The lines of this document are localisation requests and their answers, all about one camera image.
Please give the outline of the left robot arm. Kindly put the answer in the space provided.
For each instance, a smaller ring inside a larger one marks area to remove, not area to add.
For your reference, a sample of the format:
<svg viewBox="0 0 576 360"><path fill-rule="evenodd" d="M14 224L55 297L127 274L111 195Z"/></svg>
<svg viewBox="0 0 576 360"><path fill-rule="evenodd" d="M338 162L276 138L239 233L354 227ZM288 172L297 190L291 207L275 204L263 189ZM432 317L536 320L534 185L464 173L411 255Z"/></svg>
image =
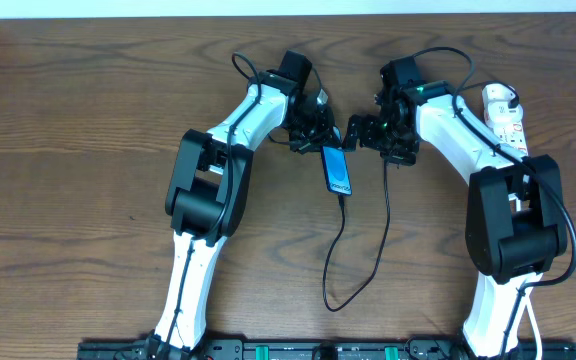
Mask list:
<svg viewBox="0 0 576 360"><path fill-rule="evenodd" d="M201 343L217 258L243 217L255 151L274 129L287 131L291 151L321 155L328 191L351 194L327 95L305 92L315 72L305 55L287 51L278 68L247 75L245 98L221 123L182 137L165 199L173 270L162 316L146 340L149 358L188 359Z"/></svg>

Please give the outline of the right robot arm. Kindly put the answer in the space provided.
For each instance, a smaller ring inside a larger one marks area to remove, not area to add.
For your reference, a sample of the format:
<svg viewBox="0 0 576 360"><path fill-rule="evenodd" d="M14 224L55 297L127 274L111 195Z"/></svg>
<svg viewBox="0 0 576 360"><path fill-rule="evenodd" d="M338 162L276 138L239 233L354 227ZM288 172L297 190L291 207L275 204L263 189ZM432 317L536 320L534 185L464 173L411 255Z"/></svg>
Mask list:
<svg viewBox="0 0 576 360"><path fill-rule="evenodd" d="M425 81L414 56L390 61L380 76L380 112L350 118L345 150L365 147L387 164L412 166L427 142L453 166L468 186L465 242L478 277L463 343L452 355L526 356L518 330L521 316L534 313L532 291L558 285L576 269L576 231L559 166L548 155L529 155L513 88L485 85L479 119L460 94L463 85Z"/></svg>

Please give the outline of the blue Galaxy smartphone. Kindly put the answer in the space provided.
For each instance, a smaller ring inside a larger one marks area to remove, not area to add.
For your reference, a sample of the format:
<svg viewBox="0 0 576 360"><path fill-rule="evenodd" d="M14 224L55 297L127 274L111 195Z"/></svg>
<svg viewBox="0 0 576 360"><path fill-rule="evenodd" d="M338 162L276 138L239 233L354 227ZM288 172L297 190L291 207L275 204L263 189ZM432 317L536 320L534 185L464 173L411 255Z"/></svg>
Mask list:
<svg viewBox="0 0 576 360"><path fill-rule="evenodd" d="M323 146L321 158L327 189L342 196L352 195L345 153L341 149Z"/></svg>

